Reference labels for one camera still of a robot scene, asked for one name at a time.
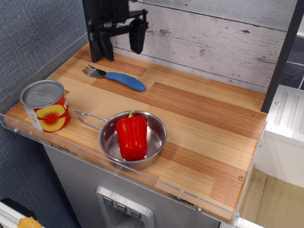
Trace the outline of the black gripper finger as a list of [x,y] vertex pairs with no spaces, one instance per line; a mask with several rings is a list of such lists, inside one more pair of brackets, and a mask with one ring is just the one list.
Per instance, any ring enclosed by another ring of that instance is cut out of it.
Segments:
[[134,30],[129,33],[131,50],[140,54],[143,51],[145,32],[148,28],[148,22],[136,18],[131,22],[134,25]]
[[110,34],[105,31],[100,31],[97,35],[98,45],[103,57],[110,61],[114,61],[113,47],[110,40]]

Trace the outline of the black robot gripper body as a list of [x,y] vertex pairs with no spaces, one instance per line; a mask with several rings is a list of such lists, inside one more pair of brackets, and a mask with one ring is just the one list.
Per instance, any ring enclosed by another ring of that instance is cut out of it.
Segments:
[[100,31],[108,32],[110,36],[130,33],[134,30],[134,25],[131,25],[131,22],[136,18],[147,22],[148,11],[145,9],[130,11],[127,0],[101,0],[101,7],[101,21],[92,23],[95,37]]

